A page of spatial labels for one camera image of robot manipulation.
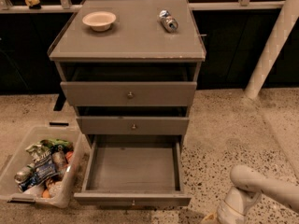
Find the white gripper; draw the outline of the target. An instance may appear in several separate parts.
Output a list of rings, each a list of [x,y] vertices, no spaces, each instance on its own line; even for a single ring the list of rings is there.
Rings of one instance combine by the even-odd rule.
[[[202,224],[245,224],[250,208],[261,200],[259,192],[250,192],[231,186],[216,213],[202,219]]]

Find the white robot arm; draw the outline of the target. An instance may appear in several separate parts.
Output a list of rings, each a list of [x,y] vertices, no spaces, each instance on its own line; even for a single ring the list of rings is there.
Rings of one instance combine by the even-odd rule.
[[[263,195],[299,213],[299,187],[292,183],[266,177],[246,165],[236,165],[230,171],[233,183],[215,213],[200,224],[245,224],[250,208]]]

